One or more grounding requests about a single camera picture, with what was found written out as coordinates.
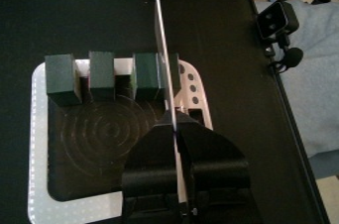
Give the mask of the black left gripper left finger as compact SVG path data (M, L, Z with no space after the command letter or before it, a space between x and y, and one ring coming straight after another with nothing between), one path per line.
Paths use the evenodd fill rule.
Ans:
M181 221L170 113L130 148L121 174L121 224Z

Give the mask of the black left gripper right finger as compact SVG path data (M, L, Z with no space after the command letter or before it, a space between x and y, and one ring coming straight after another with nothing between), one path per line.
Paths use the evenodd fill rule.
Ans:
M244 154L186 114L176 119L189 224L262 224Z

